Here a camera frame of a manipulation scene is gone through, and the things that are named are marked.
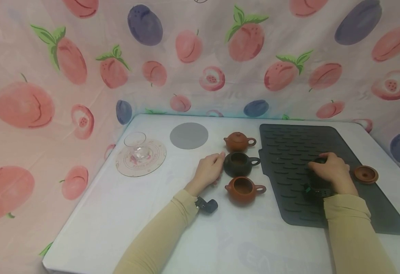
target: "beige sleeve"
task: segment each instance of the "beige sleeve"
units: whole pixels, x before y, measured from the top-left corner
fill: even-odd
[[[175,244],[198,212],[197,197],[180,190],[137,235],[114,274],[160,273]]]
[[[337,274],[396,274],[370,224],[370,212],[358,196],[324,199],[329,238]]]

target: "fabric backdrop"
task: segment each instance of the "fabric backdrop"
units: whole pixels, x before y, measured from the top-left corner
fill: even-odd
[[[400,166],[400,0],[0,0],[0,273],[137,113],[356,121]]]

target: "woman's right hand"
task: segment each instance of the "woman's right hand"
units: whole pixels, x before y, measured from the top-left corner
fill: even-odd
[[[332,152],[322,153],[319,157],[327,158],[326,163],[309,162],[308,167],[322,179],[331,182],[336,193],[358,196],[358,191],[349,174],[349,165]]]

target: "round coaster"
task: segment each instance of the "round coaster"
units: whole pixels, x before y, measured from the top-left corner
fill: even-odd
[[[129,177],[147,175],[155,171],[165,160],[167,150],[160,141],[150,139],[147,142],[150,155],[146,159],[137,160],[128,147],[124,147],[116,157],[115,165],[117,170]]]
[[[175,147],[192,150],[201,147],[208,140],[208,130],[197,123],[184,123],[170,133],[170,140]]]

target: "red clay teapot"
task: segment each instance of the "red clay teapot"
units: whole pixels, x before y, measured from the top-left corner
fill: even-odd
[[[247,138],[247,136],[241,132],[232,133],[227,138],[224,138],[224,141],[226,142],[226,147],[229,152],[245,151],[247,147],[252,147],[256,144],[256,140],[254,138]]]
[[[258,194],[266,192],[263,185],[255,185],[247,177],[236,177],[225,186],[230,198],[241,205],[250,204]]]

